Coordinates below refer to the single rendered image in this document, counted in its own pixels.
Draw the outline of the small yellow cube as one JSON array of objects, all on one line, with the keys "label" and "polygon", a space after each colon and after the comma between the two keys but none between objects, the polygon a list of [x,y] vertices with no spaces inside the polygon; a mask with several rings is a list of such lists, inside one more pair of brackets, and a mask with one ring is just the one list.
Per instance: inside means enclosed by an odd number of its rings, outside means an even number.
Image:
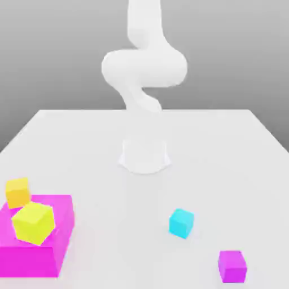
[{"label": "small yellow cube", "polygon": [[30,202],[12,217],[16,238],[40,246],[55,229],[53,208]]}]

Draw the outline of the large magenta box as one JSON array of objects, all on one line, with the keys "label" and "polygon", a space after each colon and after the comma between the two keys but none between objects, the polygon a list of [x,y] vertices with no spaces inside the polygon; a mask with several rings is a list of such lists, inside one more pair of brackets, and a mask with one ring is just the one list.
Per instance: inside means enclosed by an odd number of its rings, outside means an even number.
[{"label": "large magenta box", "polygon": [[0,277],[58,277],[75,225],[70,195],[32,195],[32,201],[50,205],[55,229],[37,246],[16,239],[11,218],[19,209],[0,209]]}]

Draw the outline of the small purple cube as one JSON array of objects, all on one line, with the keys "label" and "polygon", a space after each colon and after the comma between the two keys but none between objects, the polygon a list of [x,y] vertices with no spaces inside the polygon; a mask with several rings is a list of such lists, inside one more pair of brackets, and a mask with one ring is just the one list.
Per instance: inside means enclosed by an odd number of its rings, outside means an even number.
[{"label": "small purple cube", "polygon": [[220,251],[218,269],[223,283],[244,283],[247,263],[238,250]]}]

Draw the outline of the small cyan cube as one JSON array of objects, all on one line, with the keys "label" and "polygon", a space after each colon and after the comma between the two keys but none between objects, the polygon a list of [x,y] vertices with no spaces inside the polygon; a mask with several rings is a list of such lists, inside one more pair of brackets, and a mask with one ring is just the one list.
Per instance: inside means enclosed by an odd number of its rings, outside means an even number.
[{"label": "small cyan cube", "polygon": [[194,225],[194,214],[177,208],[169,218],[169,232],[186,239]]}]

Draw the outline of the small orange cube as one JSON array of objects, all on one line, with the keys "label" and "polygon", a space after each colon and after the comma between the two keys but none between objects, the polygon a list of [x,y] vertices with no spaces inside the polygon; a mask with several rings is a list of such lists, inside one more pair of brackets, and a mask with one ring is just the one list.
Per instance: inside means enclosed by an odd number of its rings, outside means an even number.
[{"label": "small orange cube", "polygon": [[9,209],[20,208],[31,201],[27,178],[11,179],[5,186],[6,202]]}]

